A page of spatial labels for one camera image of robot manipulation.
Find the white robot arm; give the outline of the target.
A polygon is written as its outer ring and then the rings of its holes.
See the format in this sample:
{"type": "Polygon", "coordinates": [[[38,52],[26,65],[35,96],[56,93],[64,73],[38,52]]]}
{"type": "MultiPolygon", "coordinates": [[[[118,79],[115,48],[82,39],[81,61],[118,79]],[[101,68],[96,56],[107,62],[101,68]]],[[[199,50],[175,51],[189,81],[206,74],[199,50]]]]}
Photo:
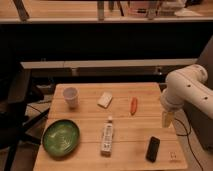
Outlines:
{"type": "Polygon", "coordinates": [[[167,87],[160,95],[160,102],[164,108],[163,127],[170,126],[174,113],[183,107],[185,101],[213,119],[213,90],[204,85],[207,78],[206,69],[198,64],[174,70],[166,76],[167,87]]]}

